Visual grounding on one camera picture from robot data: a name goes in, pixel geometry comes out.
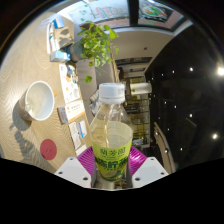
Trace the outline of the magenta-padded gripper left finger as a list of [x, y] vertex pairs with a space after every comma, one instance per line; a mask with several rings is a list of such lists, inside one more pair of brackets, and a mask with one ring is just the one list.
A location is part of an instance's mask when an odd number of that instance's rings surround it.
[[96, 180], [93, 149], [89, 147], [77, 157], [68, 157], [55, 175], [81, 187], [92, 188]]

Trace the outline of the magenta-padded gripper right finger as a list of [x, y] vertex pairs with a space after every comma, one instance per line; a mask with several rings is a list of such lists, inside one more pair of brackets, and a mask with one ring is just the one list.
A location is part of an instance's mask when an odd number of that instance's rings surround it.
[[147, 157], [131, 147], [127, 165], [128, 187], [140, 188], [167, 175], [167, 171], [155, 157]]

